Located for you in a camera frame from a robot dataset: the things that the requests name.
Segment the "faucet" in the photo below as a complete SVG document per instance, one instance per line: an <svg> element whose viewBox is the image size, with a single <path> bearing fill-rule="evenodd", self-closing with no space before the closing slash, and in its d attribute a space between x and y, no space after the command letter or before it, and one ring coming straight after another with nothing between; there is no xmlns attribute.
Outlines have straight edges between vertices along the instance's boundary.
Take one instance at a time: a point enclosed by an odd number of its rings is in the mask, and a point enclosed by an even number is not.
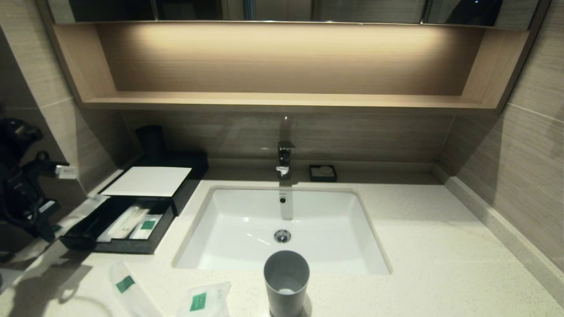
<svg viewBox="0 0 564 317"><path fill-rule="evenodd" d="M290 141L278 143L278 178L281 180L290 179L290 152L296 148Z"/></svg>

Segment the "countertop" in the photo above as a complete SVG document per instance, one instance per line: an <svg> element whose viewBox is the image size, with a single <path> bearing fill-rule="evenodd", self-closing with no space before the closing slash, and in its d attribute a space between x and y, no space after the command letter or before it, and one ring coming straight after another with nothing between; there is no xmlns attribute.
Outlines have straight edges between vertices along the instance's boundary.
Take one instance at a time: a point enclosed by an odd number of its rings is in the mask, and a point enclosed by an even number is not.
<svg viewBox="0 0 564 317"><path fill-rule="evenodd" d="M227 297L231 316L269 316L260 271L172 267L210 188L279 186L278 182L210 175L213 180L200 183L154 256L67 252L57 242L0 296L0 316L127 316L109 280L109 268L117 261L125 261L164 316L175 314L188 288L224 281L232 284ZM294 185L356 191L392 270L391 275L312 272L308 315L564 316L564 310L516 257L431 175L393 179Z"/></svg>

